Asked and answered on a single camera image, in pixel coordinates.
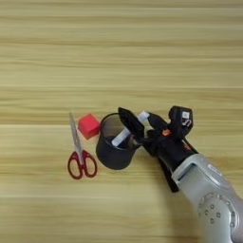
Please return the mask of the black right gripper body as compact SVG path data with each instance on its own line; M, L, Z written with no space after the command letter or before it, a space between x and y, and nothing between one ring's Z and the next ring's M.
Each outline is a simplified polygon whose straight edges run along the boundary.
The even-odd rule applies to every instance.
M171 124L150 129L140 143L152 157L157 157L170 171L174 172L180 164L197 154L195 147L186 140L192 127Z

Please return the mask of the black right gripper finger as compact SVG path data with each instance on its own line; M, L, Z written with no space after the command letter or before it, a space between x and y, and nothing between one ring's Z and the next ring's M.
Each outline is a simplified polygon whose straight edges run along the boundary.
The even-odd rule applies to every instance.
M167 128L168 123L159 115L150 113L148 117L150 125L157 130L164 130Z
M144 125L139 121L133 112L128 109L119 107L119 117L122 124L129 130L134 136L134 140L138 143L144 141Z

